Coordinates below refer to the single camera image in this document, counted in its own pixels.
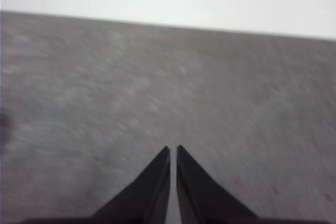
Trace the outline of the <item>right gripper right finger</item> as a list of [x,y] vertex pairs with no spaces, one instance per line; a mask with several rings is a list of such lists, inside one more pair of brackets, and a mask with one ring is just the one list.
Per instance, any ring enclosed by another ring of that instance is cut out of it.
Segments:
[[182,223],[258,218],[212,179],[182,145],[177,147],[176,190]]

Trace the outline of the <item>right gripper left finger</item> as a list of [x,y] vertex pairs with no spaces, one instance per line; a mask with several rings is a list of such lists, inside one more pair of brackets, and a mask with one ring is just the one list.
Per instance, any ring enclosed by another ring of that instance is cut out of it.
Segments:
[[92,218],[105,223],[165,223],[169,195],[170,149],[166,146]]

